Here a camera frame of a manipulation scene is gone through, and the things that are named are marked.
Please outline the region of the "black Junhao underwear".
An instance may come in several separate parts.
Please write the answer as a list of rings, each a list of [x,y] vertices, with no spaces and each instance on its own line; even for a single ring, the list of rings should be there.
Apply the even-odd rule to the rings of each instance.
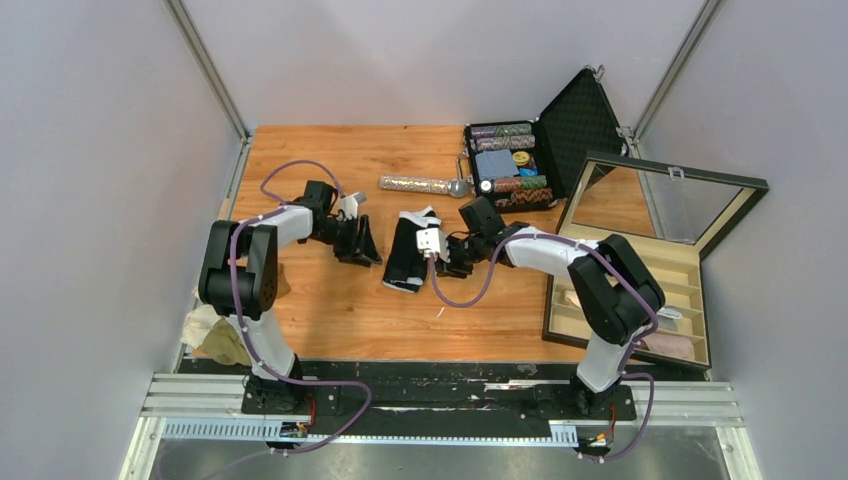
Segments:
[[[442,220],[432,206],[418,211],[401,211],[395,227],[391,252],[382,284],[394,290],[417,293],[427,277],[426,260],[417,249],[420,230],[439,227]]]

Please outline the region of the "cream boxer underwear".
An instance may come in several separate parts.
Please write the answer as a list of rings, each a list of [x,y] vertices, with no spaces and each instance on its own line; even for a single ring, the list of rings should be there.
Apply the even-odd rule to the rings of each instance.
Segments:
[[[562,293],[562,302],[574,308],[581,309],[582,304],[576,291],[566,289]]]

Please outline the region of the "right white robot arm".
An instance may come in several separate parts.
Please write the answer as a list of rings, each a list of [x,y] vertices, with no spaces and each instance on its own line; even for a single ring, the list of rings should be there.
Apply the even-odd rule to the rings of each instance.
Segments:
[[[596,417],[611,403],[610,390],[639,341],[658,328],[665,294],[629,241],[610,234],[579,240],[548,233],[524,222],[506,224],[493,205],[478,197],[460,209],[465,236],[438,227],[416,234],[416,246],[432,275],[468,276],[488,261],[566,277],[590,328],[586,353],[576,371],[571,403],[584,417]]]

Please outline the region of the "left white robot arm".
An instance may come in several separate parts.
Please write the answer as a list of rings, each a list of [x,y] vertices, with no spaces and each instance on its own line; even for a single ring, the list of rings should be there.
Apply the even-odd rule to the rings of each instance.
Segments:
[[[310,382],[284,340],[273,307],[279,290],[278,252],[314,240],[332,248],[343,264],[379,265],[363,192],[343,195],[321,181],[308,181],[293,202],[244,220],[213,223],[200,271],[200,300],[236,331],[251,365],[250,385],[267,394],[283,413],[305,403]]]

